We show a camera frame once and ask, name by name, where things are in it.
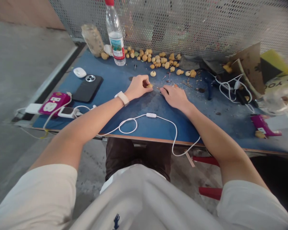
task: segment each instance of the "concrete floor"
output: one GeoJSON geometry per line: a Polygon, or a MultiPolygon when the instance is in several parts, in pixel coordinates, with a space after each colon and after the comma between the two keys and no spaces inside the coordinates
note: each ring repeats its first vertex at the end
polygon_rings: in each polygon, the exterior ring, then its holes
{"type": "MultiPolygon", "coordinates": [[[[73,47],[64,31],[19,26],[0,22],[0,202],[37,159],[50,139],[30,137],[10,121],[17,108],[31,96],[73,47]]],[[[29,130],[36,136],[40,131],[29,130]]],[[[185,156],[172,157],[172,184],[214,213],[217,201],[202,197],[199,186],[221,187],[220,170],[195,163],[185,156]]],[[[92,140],[82,153],[78,171],[74,218],[99,195],[105,178],[105,143],[92,140]]]]}

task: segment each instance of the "smartphone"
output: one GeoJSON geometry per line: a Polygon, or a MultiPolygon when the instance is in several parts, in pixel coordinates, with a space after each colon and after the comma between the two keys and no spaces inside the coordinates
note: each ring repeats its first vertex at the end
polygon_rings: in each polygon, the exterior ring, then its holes
{"type": "Polygon", "coordinates": [[[81,102],[90,102],[94,99],[100,85],[103,82],[103,78],[97,75],[87,75],[83,82],[73,95],[73,100],[81,102]]]}

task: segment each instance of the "hand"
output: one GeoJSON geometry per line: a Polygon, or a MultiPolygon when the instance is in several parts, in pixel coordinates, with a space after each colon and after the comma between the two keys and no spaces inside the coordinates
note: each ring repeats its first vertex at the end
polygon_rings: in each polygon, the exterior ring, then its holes
{"type": "Polygon", "coordinates": [[[170,106],[179,109],[183,113],[185,113],[188,108],[194,106],[187,99],[185,91],[177,86],[165,85],[163,88],[160,88],[160,91],[170,106]]]}
{"type": "Polygon", "coordinates": [[[148,75],[138,75],[132,78],[130,86],[125,92],[129,101],[141,97],[144,93],[153,91],[153,88],[146,88],[150,82],[148,75]]]}

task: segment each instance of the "blue logo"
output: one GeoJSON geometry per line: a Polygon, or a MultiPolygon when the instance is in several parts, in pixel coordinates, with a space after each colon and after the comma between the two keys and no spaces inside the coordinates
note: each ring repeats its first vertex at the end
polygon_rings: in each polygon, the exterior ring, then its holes
{"type": "Polygon", "coordinates": [[[119,227],[118,221],[119,221],[119,214],[117,214],[115,219],[114,219],[114,229],[113,230],[117,230],[118,229],[118,227],[119,227]]]}

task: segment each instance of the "white cable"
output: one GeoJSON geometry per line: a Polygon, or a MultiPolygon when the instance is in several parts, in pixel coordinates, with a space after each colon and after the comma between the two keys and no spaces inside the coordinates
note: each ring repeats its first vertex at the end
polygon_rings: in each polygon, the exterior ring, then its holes
{"type": "Polygon", "coordinates": [[[24,107],[24,108],[20,108],[20,109],[16,109],[16,112],[15,112],[15,116],[17,116],[18,115],[18,113],[19,113],[19,111],[20,110],[23,110],[23,109],[26,109],[27,107],[24,107]]]}
{"type": "Polygon", "coordinates": [[[84,107],[84,108],[87,108],[89,111],[90,110],[92,110],[92,109],[94,109],[94,108],[96,108],[96,105],[93,105],[93,108],[89,108],[89,107],[87,107],[87,106],[85,106],[85,105],[78,105],[78,106],[76,106],[75,108],[74,108],[74,110],[73,110],[73,112],[72,112],[72,114],[77,118],[77,117],[79,117],[80,115],[82,115],[82,113],[75,113],[75,110],[77,109],[77,108],[80,108],[80,107],[84,107]]]}
{"type": "Polygon", "coordinates": [[[106,133],[106,134],[103,134],[103,136],[108,135],[108,134],[114,132],[114,131],[117,130],[117,129],[118,129],[121,133],[124,133],[124,134],[133,133],[133,132],[137,129],[137,127],[138,127],[138,123],[137,123],[137,121],[136,121],[135,119],[137,119],[137,118],[139,118],[139,117],[143,117],[143,116],[146,116],[146,114],[140,115],[140,116],[135,117],[135,118],[128,118],[127,120],[124,120],[124,121],[122,121],[122,122],[119,124],[119,126],[118,126],[116,129],[113,129],[111,132],[108,132],[108,133],[106,133]],[[123,132],[123,131],[121,130],[121,126],[122,126],[126,121],[129,121],[129,120],[134,120],[134,121],[135,121],[135,129],[132,130],[131,132],[125,133],[125,132],[123,132]]]}
{"type": "Polygon", "coordinates": [[[28,131],[26,131],[23,127],[20,127],[20,129],[21,129],[22,131],[24,131],[25,133],[29,134],[31,137],[34,137],[34,138],[36,138],[36,139],[44,140],[44,139],[52,138],[52,137],[45,137],[45,138],[36,137],[36,136],[32,135],[31,133],[29,133],[28,131]]]}
{"type": "Polygon", "coordinates": [[[55,111],[53,111],[53,112],[49,115],[48,119],[46,120],[46,122],[45,122],[45,124],[44,124],[44,126],[43,126],[43,130],[44,130],[45,132],[47,132],[47,130],[46,130],[46,125],[47,125],[47,123],[50,121],[51,117],[52,117],[57,111],[59,111],[62,107],[65,107],[66,105],[68,105],[69,103],[71,103],[71,93],[70,93],[70,92],[66,92],[66,93],[70,96],[69,102],[67,102],[66,104],[60,106],[59,108],[57,108],[55,111]]]}
{"type": "Polygon", "coordinates": [[[173,145],[172,145],[172,154],[173,154],[174,156],[180,157],[180,156],[185,155],[185,154],[201,139],[201,136],[199,136],[199,138],[197,139],[197,141],[196,141],[193,145],[191,145],[190,148],[188,148],[187,151],[185,151],[184,153],[182,153],[182,154],[180,154],[180,155],[176,155],[176,154],[174,153],[174,144],[175,144],[175,141],[176,141],[176,138],[177,138],[177,127],[176,127],[176,125],[175,125],[174,122],[172,122],[172,121],[170,121],[170,120],[167,120],[167,119],[165,119],[165,118],[159,117],[159,116],[157,116],[157,117],[158,117],[158,118],[161,118],[161,119],[163,119],[163,120],[165,120],[165,121],[171,122],[171,123],[175,126],[176,135],[175,135],[175,139],[174,139],[174,142],[173,142],[173,145]]]}
{"type": "MultiPolygon", "coordinates": [[[[243,74],[240,74],[240,75],[236,76],[235,78],[233,78],[232,80],[239,81],[242,76],[243,76],[243,74]]],[[[230,95],[231,87],[230,87],[230,85],[229,85],[229,82],[231,82],[232,80],[230,80],[230,81],[228,81],[228,82],[220,82],[220,81],[217,79],[216,76],[214,76],[214,78],[215,78],[215,80],[220,84],[220,85],[219,85],[219,90],[220,90],[220,92],[221,92],[228,100],[230,100],[232,103],[239,103],[239,102],[236,102],[236,101],[235,101],[235,100],[237,99],[237,97],[236,97],[234,100],[231,99],[231,95],[230,95]],[[225,88],[228,89],[228,97],[226,96],[225,93],[222,92],[221,86],[223,86],[223,87],[225,87],[225,88]]],[[[246,87],[245,84],[243,84],[242,82],[240,82],[240,83],[244,86],[244,88],[246,89],[246,91],[249,93],[250,99],[248,100],[248,103],[250,103],[250,102],[253,100],[252,94],[251,94],[251,92],[248,90],[248,88],[246,87]]],[[[252,113],[255,113],[255,110],[254,110],[254,108],[253,108],[253,106],[252,106],[251,104],[245,104],[245,106],[246,106],[252,113]]]]}
{"type": "MultiPolygon", "coordinates": [[[[172,154],[173,154],[174,156],[180,157],[180,156],[185,155],[185,154],[201,139],[201,136],[199,136],[198,140],[197,140],[193,145],[191,145],[190,148],[188,148],[187,151],[185,151],[184,153],[182,153],[182,154],[180,154],[180,155],[176,155],[176,154],[174,153],[174,145],[175,145],[175,142],[176,142],[176,138],[177,138],[177,133],[178,133],[178,132],[177,132],[177,127],[176,127],[175,123],[172,122],[172,121],[170,121],[170,120],[167,120],[167,119],[165,119],[165,118],[159,117],[159,116],[157,116],[156,114],[151,114],[151,115],[155,115],[154,117],[161,118],[161,119],[163,119],[163,120],[165,120],[165,121],[168,121],[168,122],[172,123],[172,124],[175,126],[176,134],[175,134],[175,139],[174,139],[174,142],[173,142],[173,145],[172,145],[172,154]]],[[[106,136],[106,135],[114,132],[114,131],[117,130],[117,129],[118,129],[121,133],[124,133],[124,134],[133,133],[133,132],[138,128],[138,123],[137,123],[136,119],[139,118],[139,117],[143,117],[143,116],[152,117],[152,116],[148,116],[148,113],[147,113],[147,114],[142,114],[142,115],[140,115],[140,116],[138,116],[138,117],[135,117],[135,118],[128,118],[128,119],[122,121],[116,129],[113,129],[111,132],[108,132],[108,133],[106,133],[106,134],[103,134],[103,136],[106,136]],[[130,121],[130,120],[134,120],[134,121],[135,121],[135,128],[134,128],[134,130],[132,130],[131,132],[125,133],[125,132],[123,132],[123,131],[121,130],[121,126],[122,126],[126,121],[130,121]]]]}

